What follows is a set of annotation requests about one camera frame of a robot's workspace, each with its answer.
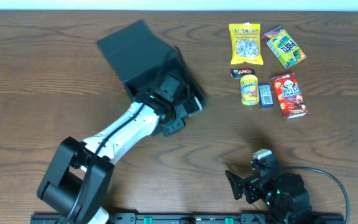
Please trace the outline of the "dark green box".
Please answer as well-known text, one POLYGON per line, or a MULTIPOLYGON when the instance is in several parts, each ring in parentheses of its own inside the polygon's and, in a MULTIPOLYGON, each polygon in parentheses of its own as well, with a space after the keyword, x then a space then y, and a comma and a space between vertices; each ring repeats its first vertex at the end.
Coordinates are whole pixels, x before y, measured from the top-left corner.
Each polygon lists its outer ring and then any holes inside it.
POLYGON ((147 90, 157 77, 176 71, 201 105, 206 96, 191 75, 180 51, 159 39, 140 20, 96 42, 104 58, 116 72, 130 98, 147 90))

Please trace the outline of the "yellow sunflower seed bag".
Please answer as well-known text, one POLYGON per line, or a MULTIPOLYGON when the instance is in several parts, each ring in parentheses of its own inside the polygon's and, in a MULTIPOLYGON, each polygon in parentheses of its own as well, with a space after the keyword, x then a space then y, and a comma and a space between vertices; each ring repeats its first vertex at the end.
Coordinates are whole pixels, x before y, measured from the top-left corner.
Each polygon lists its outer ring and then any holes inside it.
POLYGON ((232 46, 231 65, 264 64, 260 48, 260 30, 261 25, 256 23, 229 24, 232 46))

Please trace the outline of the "red Hello Panda box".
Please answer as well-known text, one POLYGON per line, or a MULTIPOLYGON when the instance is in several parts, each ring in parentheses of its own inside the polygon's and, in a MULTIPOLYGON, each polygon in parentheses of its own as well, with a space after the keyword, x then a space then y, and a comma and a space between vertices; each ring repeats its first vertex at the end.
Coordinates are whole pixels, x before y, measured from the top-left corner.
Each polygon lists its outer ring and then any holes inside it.
POLYGON ((285 119, 297 118, 308 113, 294 73, 272 77, 272 85, 285 119))

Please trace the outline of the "green purple Pretz box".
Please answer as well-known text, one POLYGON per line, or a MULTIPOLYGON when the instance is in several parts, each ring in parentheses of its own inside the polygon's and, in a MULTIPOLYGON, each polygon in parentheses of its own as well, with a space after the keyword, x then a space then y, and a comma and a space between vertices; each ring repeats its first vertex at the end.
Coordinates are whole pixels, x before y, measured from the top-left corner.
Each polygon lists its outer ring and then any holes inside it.
POLYGON ((307 58, 282 26, 266 32, 262 39, 285 68, 290 68, 307 58))

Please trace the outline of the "yellow Mentos bottle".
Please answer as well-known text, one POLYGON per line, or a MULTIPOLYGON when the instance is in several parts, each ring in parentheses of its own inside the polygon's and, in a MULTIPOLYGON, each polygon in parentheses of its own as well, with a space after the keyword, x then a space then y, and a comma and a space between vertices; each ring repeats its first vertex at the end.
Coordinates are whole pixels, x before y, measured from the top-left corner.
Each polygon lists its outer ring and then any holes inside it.
POLYGON ((259 103, 259 83, 255 75, 244 75, 240 79, 240 86, 243 105, 252 106, 259 103))

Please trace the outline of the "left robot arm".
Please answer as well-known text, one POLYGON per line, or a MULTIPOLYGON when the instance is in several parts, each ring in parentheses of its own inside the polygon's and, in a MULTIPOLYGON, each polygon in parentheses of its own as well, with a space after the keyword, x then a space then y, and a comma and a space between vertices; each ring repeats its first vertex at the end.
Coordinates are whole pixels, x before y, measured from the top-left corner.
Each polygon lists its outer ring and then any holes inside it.
POLYGON ((55 223, 107 223, 103 203, 119 160, 147 136, 183 129, 205 104, 198 83, 177 69, 121 81, 132 98, 128 110, 94 136, 64 139, 37 189, 37 197, 60 214, 55 223))

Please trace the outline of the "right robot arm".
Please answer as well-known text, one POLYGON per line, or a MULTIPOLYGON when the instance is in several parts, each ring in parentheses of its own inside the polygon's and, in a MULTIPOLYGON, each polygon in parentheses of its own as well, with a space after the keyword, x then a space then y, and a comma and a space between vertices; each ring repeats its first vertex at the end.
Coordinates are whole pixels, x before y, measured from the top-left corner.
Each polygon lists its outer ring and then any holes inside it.
POLYGON ((236 200, 243 196, 249 204, 262 200, 279 223, 325 222, 312 210, 301 175, 281 172, 273 155, 255 158, 251 164, 259 173, 245 179, 225 171, 236 200))

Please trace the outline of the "blue small candy box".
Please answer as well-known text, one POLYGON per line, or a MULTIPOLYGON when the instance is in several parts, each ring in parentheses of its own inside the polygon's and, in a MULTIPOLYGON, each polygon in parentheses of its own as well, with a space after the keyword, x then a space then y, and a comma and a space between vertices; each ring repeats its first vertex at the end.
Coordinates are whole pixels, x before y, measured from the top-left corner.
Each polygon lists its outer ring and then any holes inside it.
POLYGON ((269 84, 259 84, 260 107, 270 108, 273 106, 272 92, 269 84))

